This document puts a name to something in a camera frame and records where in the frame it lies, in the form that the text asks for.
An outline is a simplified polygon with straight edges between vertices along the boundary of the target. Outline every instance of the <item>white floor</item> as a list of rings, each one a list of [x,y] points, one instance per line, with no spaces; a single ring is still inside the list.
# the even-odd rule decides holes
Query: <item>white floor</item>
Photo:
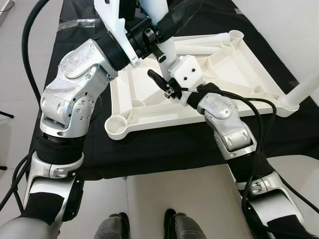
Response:
[[[0,116],[0,165],[10,169],[0,172],[0,200],[10,187],[13,169],[28,152],[38,110],[20,50],[22,29],[36,2],[16,0],[16,6],[0,28],[0,111],[15,115],[15,119]],[[32,28],[29,52],[40,89],[43,88],[52,53],[61,4],[62,0],[50,1]],[[290,166],[289,170],[284,167],[285,161],[275,161],[287,180],[319,205],[318,193],[313,193],[318,189],[318,162],[311,161],[310,166],[302,171],[303,163],[300,164],[298,159],[294,161],[296,166]],[[25,184],[23,179],[19,185],[21,197]],[[247,239],[250,237],[235,199],[237,197],[225,165],[131,176],[127,181],[115,178],[86,182],[80,212],[74,220],[62,226],[59,238],[93,238],[105,218],[112,213],[125,212],[130,217],[132,239],[162,239],[164,213],[166,209],[174,208],[194,218],[207,238]],[[297,202],[307,216],[308,228],[319,234],[316,228],[318,216]],[[0,225],[18,215],[12,197],[0,212]]]

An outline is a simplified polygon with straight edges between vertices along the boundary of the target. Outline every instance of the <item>white bracket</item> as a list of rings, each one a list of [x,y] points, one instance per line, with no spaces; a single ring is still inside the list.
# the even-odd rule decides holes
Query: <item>white bracket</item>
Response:
[[[105,0],[94,0],[94,7],[106,28],[123,48],[131,65],[137,67],[140,62],[135,50],[126,37],[125,19],[119,19],[120,0],[109,0],[108,3]]]

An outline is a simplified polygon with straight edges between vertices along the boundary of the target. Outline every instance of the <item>white tube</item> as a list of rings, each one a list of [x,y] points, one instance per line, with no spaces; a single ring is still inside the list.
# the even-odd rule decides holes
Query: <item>white tube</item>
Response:
[[[140,0],[140,4],[144,11],[151,17],[152,23],[157,23],[168,13],[166,0]],[[176,50],[173,38],[159,45],[161,51],[166,55],[166,60],[160,63],[160,70],[165,80],[170,80],[168,73],[169,67],[176,61]]]
[[[204,36],[188,40],[176,41],[179,45],[194,45],[194,44],[209,44],[209,43],[220,43],[230,42],[230,35],[228,32],[220,33],[215,36]]]
[[[290,110],[296,110],[299,108],[299,104],[318,87],[319,87],[319,76],[312,75],[308,77],[308,79],[302,81],[287,95],[281,96],[280,102],[284,107]]]
[[[175,45],[175,47],[178,55],[211,55],[220,50],[220,47],[216,46]]]

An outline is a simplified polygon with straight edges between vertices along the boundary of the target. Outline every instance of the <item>black tape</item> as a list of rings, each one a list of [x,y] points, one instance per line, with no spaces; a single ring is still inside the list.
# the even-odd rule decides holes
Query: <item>black tape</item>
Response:
[[[101,31],[91,38],[96,41],[115,70],[120,71],[130,63],[126,53],[111,32]]]
[[[44,162],[63,165],[78,161],[82,157],[84,136],[79,138],[58,138],[40,135],[35,144],[39,159]]]
[[[164,42],[177,33],[178,27],[176,26],[172,15],[167,13],[163,19],[158,22],[157,29],[160,32],[160,41]]]
[[[64,198],[53,193],[31,193],[20,218],[35,218],[49,226],[62,208]]]
[[[206,89],[216,89],[219,90],[218,86],[216,86],[213,83],[208,83],[204,86],[199,86],[197,88],[206,88]],[[187,99],[187,103],[194,108],[195,110],[197,109],[198,103],[201,101],[201,99],[204,98],[204,96],[207,95],[207,92],[199,92],[199,93],[191,93],[190,96]]]
[[[282,218],[276,218],[268,223],[269,229],[274,229],[281,232],[289,232],[290,234],[298,235],[304,238],[313,238],[303,225],[299,222],[296,215],[289,215]],[[290,239],[291,237],[282,236],[274,233],[276,239]]]
[[[238,183],[247,182],[253,172],[254,164],[254,178],[261,178],[273,172],[273,168],[268,163],[264,152],[260,152],[258,155],[254,153],[246,154],[227,160],[227,163]]]

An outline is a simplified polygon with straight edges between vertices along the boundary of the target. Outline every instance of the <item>white plastic part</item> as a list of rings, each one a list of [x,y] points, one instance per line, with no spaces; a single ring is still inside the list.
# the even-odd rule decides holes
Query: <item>white plastic part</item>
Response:
[[[171,77],[183,88],[194,89],[205,85],[203,72],[194,56],[186,55],[176,61],[168,70]],[[187,106],[187,99],[191,92],[182,92],[180,103]]]
[[[123,48],[132,66],[137,67],[139,58],[126,37],[125,19],[119,19],[120,0],[111,0],[109,3],[105,0],[94,0],[94,7],[106,28]]]
[[[287,95],[280,97],[281,104],[291,110],[298,110],[299,104],[319,87],[319,75],[309,76]]]
[[[152,19],[152,24],[157,23],[168,13],[166,0],[140,0],[141,7]],[[169,67],[176,61],[176,50],[173,38],[159,44],[160,50],[166,55],[166,60],[160,63],[160,70],[165,80],[170,80]]]
[[[277,115],[281,117],[297,111],[287,109],[279,102],[279,97],[284,96],[284,92],[243,41],[243,34],[240,31],[227,34],[228,42],[203,43],[203,38],[214,35],[184,36],[174,40],[176,46],[191,39],[195,46],[218,47],[219,50],[213,54],[195,56],[207,83],[212,82],[222,90],[244,97],[267,99],[275,104]],[[204,117],[190,106],[183,107],[179,102],[174,103],[167,99],[164,92],[148,77],[149,69],[160,74],[156,59],[146,58],[137,68],[128,66],[110,83],[112,116],[105,123],[105,130],[110,138],[119,140],[132,131],[204,121]],[[253,115],[248,106],[239,101],[236,103],[240,117]],[[261,114],[272,112],[266,103],[252,103]]]

